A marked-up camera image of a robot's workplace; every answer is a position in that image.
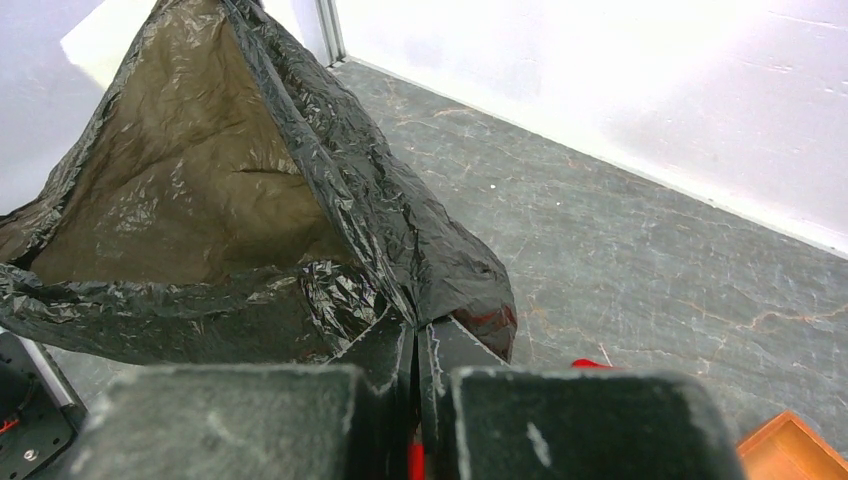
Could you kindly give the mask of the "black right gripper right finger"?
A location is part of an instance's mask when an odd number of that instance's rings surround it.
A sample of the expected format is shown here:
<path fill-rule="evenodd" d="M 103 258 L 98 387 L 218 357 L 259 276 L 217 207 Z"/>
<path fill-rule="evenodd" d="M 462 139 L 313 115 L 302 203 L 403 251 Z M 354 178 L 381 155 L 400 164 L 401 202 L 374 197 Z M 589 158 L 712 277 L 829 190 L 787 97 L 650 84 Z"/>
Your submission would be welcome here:
<path fill-rule="evenodd" d="M 721 414 L 694 378 L 503 362 L 457 320 L 418 334 L 430 479 L 741 479 Z"/>

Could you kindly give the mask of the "black plastic trash bag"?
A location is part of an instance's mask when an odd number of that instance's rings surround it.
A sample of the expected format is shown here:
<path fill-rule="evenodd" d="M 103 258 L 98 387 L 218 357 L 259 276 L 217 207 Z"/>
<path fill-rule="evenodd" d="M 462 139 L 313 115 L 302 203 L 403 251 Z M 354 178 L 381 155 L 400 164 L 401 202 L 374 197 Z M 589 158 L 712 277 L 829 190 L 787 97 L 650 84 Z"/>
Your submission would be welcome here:
<path fill-rule="evenodd" d="M 252 1 L 160 1 L 74 146 L 1 219 L 1 324 L 144 365 L 321 362 L 455 319 L 503 360 L 503 263 Z"/>

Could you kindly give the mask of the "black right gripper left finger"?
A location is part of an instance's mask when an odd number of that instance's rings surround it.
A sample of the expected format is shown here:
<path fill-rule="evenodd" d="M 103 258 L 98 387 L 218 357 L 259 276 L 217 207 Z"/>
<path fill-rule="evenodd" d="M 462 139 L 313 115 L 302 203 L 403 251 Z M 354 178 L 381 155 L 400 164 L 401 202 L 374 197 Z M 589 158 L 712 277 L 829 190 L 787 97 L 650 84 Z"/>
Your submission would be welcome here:
<path fill-rule="evenodd" d="M 411 327 L 322 365 L 137 368 L 92 404 L 64 479 L 403 479 Z"/>

